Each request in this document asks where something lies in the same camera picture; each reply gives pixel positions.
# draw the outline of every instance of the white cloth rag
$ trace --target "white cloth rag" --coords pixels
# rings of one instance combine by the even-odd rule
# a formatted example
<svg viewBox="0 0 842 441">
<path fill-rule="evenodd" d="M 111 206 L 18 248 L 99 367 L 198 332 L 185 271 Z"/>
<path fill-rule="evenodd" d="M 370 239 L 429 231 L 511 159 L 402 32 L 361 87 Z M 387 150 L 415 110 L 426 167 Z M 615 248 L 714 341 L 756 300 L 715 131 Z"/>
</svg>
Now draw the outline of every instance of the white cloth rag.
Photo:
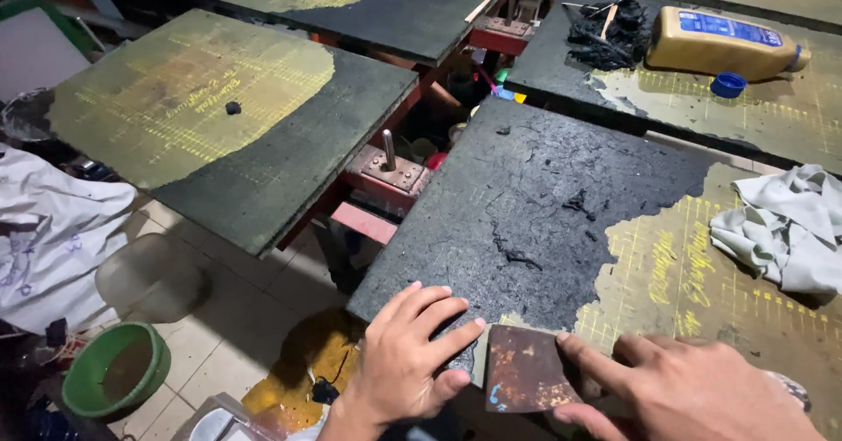
<svg viewBox="0 0 842 441">
<path fill-rule="evenodd" d="M 818 165 L 805 165 L 731 186 L 746 205 L 710 220 L 716 248 L 784 291 L 842 291 L 839 180 Z"/>
<path fill-rule="evenodd" d="M 126 244 L 135 195 L 0 144 L 0 318 L 36 334 L 62 317 L 76 331 L 116 318 L 93 275 Z"/>
</svg>

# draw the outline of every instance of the finger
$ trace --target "finger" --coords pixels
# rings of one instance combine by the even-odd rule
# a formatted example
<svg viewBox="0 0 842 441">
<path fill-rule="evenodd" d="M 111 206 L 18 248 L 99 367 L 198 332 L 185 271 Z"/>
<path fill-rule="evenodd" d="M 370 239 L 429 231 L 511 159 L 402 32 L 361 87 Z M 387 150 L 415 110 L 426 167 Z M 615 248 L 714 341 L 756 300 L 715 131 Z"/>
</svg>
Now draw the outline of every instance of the finger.
<svg viewBox="0 0 842 441">
<path fill-rule="evenodd" d="M 629 438 L 603 413 L 584 403 L 568 403 L 553 409 L 556 420 L 577 424 L 602 441 L 629 441 Z"/>
<path fill-rule="evenodd" d="M 448 400 L 457 396 L 470 382 L 471 376 L 464 370 L 451 369 L 440 373 L 433 382 L 430 404 L 436 409 L 441 408 Z"/>
<path fill-rule="evenodd" d="M 377 313 L 377 316 L 371 320 L 371 324 L 369 328 L 375 327 L 379 328 L 388 324 L 390 320 L 395 316 L 397 309 L 401 307 L 404 301 L 412 295 L 413 293 L 417 292 L 421 289 L 421 282 L 413 282 L 408 287 L 404 288 L 403 290 L 397 292 L 397 295 L 392 296 L 392 299 L 389 300 L 381 309 L 380 312 Z"/>
<path fill-rule="evenodd" d="M 605 357 L 569 332 L 560 332 L 556 336 L 556 344 L 571 362 L 598 384 L 620 396 L 625 396 L 628 392 L 626 381 L 631 376 L 632 369 Z"/>
<path fill-rule="evenodd" d="M 448 332 L 441 338 L 430 342 L 427 350 L 430 354 L 430 362 L 434 364 L 434 368 L 444 364 L 459 351 L 471 345 L 472 342 L 480 337 L 484 328 L 485 320 L 483 318 L 476 318 Z"/>
<path fill-rule="evenodd" d="M 436 301 L 413 322 L 413 332 L 427 340 L 447 318 L 453 317 L 466 309 L 468 309 L 468 300 L 464 298 L 447 298 Z"/>
<path fill-rule="evenodd" d="M 633 332 L 626 332 L 614 343 L 614 353 L 622 356 L 632 366 L 650 360 L 657 351 L 661 351 L 661 348 L 654 342 Z"/>
<path fill-rule="evenodd" d="M 421 288 L 410 296 L 407 296 L 400 308 L 395 312 L 393 319 L 395 322 L 409 323 L 415 320 L 421 314 L 421 311 L 424 311 L 428 306 L 440 299 L 447 298 L 452 293 L 453 290 L 450 287 L 436 286 Z"/>
<path fill-rule="evenodd" d="M 669 338 L 663 334 L 647 334 L 644 338 L 651 341 L 653 344 L 662 349 L 681 349 L 684 344 L 678 342 L 674 338 Z"/>
<path fill-rule="evenodd" d="M 702 338 L 685 338 L 684 336 L 679 336 L 678 338 L 676 338 L 676 340 L 678 342 L 681 342 L 682 344 L 687 344 L 688 346 L 696 346 L 698 348 L 710 345 L 710 341 L 708 339 Z"/>
</svg>

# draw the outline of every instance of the metal bracket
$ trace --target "metal bracket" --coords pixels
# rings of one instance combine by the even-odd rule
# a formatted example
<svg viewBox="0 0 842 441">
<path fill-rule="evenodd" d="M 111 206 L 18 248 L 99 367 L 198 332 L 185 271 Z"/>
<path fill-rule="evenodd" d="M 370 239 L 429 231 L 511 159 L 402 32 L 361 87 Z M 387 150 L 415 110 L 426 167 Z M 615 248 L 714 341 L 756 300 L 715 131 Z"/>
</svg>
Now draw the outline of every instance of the metal bracket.
<svg viewBox="0 0 842 441">
<path fill-rule="evenodd" d="M 514 35 L 515 37 L 524 37 L 529 31 L 529 27 L 530 25 L 528 23 L 522 23 L 519 21 L 513 21 L 510 26 L 506 27 L 506 20 L 499 17 L 489 19 L 484 26 L 486 30 L 508 33 L 509 35 Z"/>
<path fill-rule="evenodd" d="M 424 171 L 424 167 L 399 156 L 395 157 L 394 171 L 385 171 L 384 165 L 385 153 L 376 154 L 363 167 L 362 172 L 369 177 L 388 183 L 404 192 L 410 192 L 413 189 L 413 185 L 415 185 L 418 178 L 421 178 L 421 173 Z"/>
</svg>

